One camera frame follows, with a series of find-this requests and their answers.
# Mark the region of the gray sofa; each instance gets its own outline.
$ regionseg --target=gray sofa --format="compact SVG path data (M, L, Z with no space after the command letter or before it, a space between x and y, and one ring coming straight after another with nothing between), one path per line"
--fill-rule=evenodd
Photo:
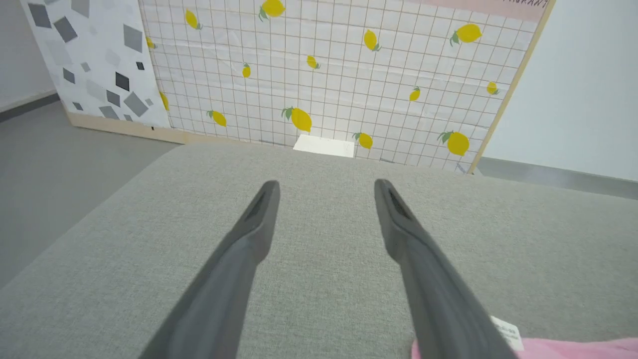
M265 180L281 183L238 358L408 358L373 182L393 182L524 337L638 336L638 201L241 143L181 146L0 290L2 358L136 358Z

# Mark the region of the white grid board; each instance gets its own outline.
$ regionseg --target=white grid board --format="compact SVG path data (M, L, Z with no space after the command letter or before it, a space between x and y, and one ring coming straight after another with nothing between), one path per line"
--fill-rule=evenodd
M196 134L292 147L301 132L281 111L305 110L310 135L373 147L355 157L465 172L477 155L537 24L409 1L285 1L280 17L261 22L263 0L143 0L151 59L172 126ZM184 14L197 15L200 30ZM482 36L450 46L472 23ZM363 42L372 30L383 47ZM312 69L307 56L321 67ZM244 78L244 63L251 75ZM500 92L486 87L497 83ZM415 86L417 101L409 101ZM223 113L226 127L207 116ZM438 139L456 131L470 140L461 157Z

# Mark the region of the wooden board edge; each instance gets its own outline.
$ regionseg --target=wooden board edge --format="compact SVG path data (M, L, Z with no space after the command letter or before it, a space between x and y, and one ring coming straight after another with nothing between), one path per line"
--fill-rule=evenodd
M496 126L498 125L498 122L501 120L501 117L503 116L503 113L505 112L505 108L507 108L507 105L510 102L510 99L512 98L512 94L514 94L514 91L516 90L516 86L518 86L518 83L521 80L521 76L523 76L523 72L525 71L525 67L527 66L527 63L530 62L531 55L534 52L534 49L536 48L536 44L538 43L538 40L540 39L540 36L543 33L543 30L545 29L547 20L549 19L549 16L552 10L554 9L555 2L556 0L551 0L547 3L547 9L545 9L545 12L543 13L543 17L540 18L540 22L538 23L536 31L534 32L534 37L531 39L530 47L528 48L527 52L525 52L523 61L521 62L521 65L518 71L516 71L516 74L514 75L514 80L512 80L510 89L509 91L507 91L507 94L505 95L505 98L503 99L503 103L501 104L501 107L498 109L498 112L496 113L496 117L494 118L492 125L487 130L485 139L481 143L478 149L479 151L477 152L477 155L474 158L474 161L472 161L472 164L470 165L470 169L468 170L469 174L473 174L474 170L477 168L477 165L479 164L479 160L483 156L483 152L485 151L485 148L487 147L487 143L492 138L492 134L494 133L494 130L496 129Z
M141 123L122 121L98 116L77 114L66 111L66 115L71 125L75 127L88 128L114 134L142 137L158 141L172 142L178 144L191 144L201 142L231 141L240 142L222 137L213 137L190 132L183 132L174 128L163 128L143 125Z

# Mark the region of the lemon print panel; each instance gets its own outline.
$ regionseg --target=lemon print panel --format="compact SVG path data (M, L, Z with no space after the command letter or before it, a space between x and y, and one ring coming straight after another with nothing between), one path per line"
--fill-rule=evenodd
M193 29L196 30L201 30L203 25L201 25L199 23L199 21L197 21L197 17L195 16L195 14L191 11L191 10L186 10L186 23L192 27Z
M376 35L372 32L372 30L366 31L365 35L363 36L363 42L366 44L366 47L372 51L381 50L381 45L376 42Z
M286 10L280 0L266 0L259 7L259 20L263 22L263 19L268 20L270 17L279 17Z
M474 42L481 37L480 28L476 24L467 24L459 27L450 38L450 45L454 46L452 42Z
M465 156L465 152L470 148L470 140L461 132L443 132L437 139L447 142L447 149L451 153L459 156Z
M226 127L226 117L220 112L217 111L206 111L206 115L213 119L213 121L217 122L219 126Z
M292 120L292 124L299 130L310 132L310 128L313 126L313 120L310 119L310 115L302 109L296 107L289 107L281 111L281 115L286 115L287 119Z
M317 60L315 60L314 57L312 56L308 56L308 66L312 67L312 68L319 68L321 67L321 65L319 65L317 63Z
M164 103L164 108L166 109L166 111L169 111L169 109L168 109L168 99L166 98L166 95L164 95L164 93L161 92L161 91L159 93L160 93L159 97L161 97L161 101L162 101L162 103Z
M410 94L410 101L416 101L421 95L421 89L418 86L414 87L414 91Z
M498 95L498 93L501 91L498 91L498 87L496 87L495 83L490 82L489 84L487 84L487 92L490 95Z
M146 36L146 45L149 46L149 49L157 49L158 48L158 46L155 45L153 43L153 40L151 40L151 38L149 38L148 36Z
M361 147L367 149L372 148L372 137L370 137L370 135L363 132L357 132L356 134L353 134L352 137L354 137L355 140L359 140Z
M250 77L250 65L247 63L244 63L244 69L242 70L241 73L244 77Z

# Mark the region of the white block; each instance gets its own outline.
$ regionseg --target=white block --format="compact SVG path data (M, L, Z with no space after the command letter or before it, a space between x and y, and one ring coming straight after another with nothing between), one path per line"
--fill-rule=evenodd
M322 155L350 158L355 156L354 142L322 139L321 137L313 137L310 135L300 135L293 149L296 149L297 151L320 153Z

